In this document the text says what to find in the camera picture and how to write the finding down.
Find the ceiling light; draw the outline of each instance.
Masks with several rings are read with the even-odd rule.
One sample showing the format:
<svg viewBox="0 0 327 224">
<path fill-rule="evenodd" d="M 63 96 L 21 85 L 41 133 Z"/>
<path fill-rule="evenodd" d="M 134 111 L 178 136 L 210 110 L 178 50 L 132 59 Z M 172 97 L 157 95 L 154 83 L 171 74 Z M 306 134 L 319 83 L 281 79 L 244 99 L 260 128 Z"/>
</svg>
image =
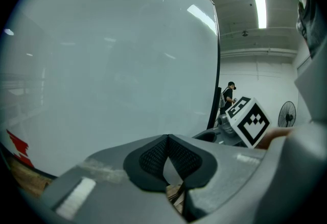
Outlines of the ceiling light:
<svg viewBox="0 0 327 224">
<path fill-rule="evenodd" d="M 188 12 L 193 14 L 195 17 L 199 18 L 204 24 L 206 24 L 217 35 L 215 22 L 209 16 L 207 16 L 205 13 L 203 13 L 199 8 L 197 8 L 195 5 L 191 5 L 188 8 Z"/>
<path fill-rule="evenodd" d="M 8 35 L 14 35 L 14 32 L 10 29 L 4 29 L 4 32 Z"/>
<path fill-rule="evenodd" d="M 258 12 L 259 29 L 267 27 L 266 0 L 255 0 L 256 10 Z"/>
</svg>

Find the black shirt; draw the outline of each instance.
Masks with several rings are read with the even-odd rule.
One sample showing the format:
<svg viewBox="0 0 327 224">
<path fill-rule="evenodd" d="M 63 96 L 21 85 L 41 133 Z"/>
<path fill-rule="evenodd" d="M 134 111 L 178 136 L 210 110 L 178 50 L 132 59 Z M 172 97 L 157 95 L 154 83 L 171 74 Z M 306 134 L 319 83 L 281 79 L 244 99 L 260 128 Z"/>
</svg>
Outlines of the black shirt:
<svg viewBox="0 0 327 224">
<path fill-rule="evenodd" d="M 228 88 L 225 92 L 224 92 L 224 99 L 225 101 L 227 100 L 227 97 L 233 99 L 233 90 Z M 231 106 L 230 102 L 226 102 L 224 109 L 227 110 L 229 107 Z"/>
</svg>

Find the wooden surface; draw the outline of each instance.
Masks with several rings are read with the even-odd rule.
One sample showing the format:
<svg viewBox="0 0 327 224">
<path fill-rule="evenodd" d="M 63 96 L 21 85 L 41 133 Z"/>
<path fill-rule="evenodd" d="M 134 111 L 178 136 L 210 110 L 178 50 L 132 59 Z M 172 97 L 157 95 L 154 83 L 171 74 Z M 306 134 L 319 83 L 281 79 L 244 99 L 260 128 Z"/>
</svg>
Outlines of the wooden surface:
<svg viewBox="0 0 327 224">
<path fill-rule="evenodd" d="M 52 179 L 30 170 L 11 156 L 6 156 L 6 160 L 18 184 L 34 197 L 40 197 L 45 187 L 52 182 Z"/>
<path fill-rule="evenodd" d="M 167 198 L 170 202 L 172 202 L 172 199 L 176 197 L 177 192 L 180 188 L 180 185 L 177 186 L 167 186 L 166 188 L 166 194 Z M 177 201 L 173 204 L 174 207 L 177 209 L 177 211 L 181 214 L 183 212 L 183 204 L 184 204 L 184 193 L 177 199 Z"/>
<path fill-rule="evenodd" d="M 40 175 L 33 170 L 25 167 L 13 156 L 5 156 L 5 159 L 10 167 L 11 173 L 13 174 L 15 180 L 18 184 L 29 194 L 34 197 L 39 198 L 44 189 L 49 185 L 53 180 L 47 178 L 43 175 Z M 178 186 L 167 186 L 166 195 L 168 200 L 171 202 L 172 199 L 176 198 L 177 192 L 180 188 Z M 183 194 L 177 199 L 173 204 L 179 213 L 183 211 L 184 196 Z"/>
</svg>

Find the red sticker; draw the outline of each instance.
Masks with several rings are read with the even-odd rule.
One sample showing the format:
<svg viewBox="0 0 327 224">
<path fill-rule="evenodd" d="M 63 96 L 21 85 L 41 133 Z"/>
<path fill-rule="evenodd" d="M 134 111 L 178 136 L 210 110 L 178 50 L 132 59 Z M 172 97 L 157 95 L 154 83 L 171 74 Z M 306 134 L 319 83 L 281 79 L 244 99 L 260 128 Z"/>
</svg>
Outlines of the red sticker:
<svg viewBox="0 0 327 224">
<path fill-rule="evenodd" d="M 14 154 L 15 157 L 18 158 L 23 163 L 25 163 L 31 167 L 34 167 L 26 153 L 26 150 L 28 149 L 29 145 L 26 142 L 22 141 L 21 139 L 17 138 L 10 131 L 7 130 L 7 133 L 9 134 L 10 139 L 12 140 L 13 144 L 15 145 L 16 149 L 19 152 L 19 156 Z"/>
</svg>

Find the white wall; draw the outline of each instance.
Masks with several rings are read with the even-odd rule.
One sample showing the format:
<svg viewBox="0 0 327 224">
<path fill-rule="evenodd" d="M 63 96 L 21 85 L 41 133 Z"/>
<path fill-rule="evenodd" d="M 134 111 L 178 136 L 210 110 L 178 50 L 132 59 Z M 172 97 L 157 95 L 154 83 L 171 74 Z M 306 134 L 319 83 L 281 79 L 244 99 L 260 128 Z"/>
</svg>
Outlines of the white wall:
<svg viewBox="0 0 327 224">
<path fill-rule="evenodd" d="M 273 56 L 223 58 L 219 86 L 224 90 L 228 82 L 233 81 L 237 87 L 233 98 L 255 97 L 270 117 L 272 126 L 278 126 L 282 105 L 292 101 L 297 107 L 296 74 L 291 62 L 290 58 Z"/>
</svg>

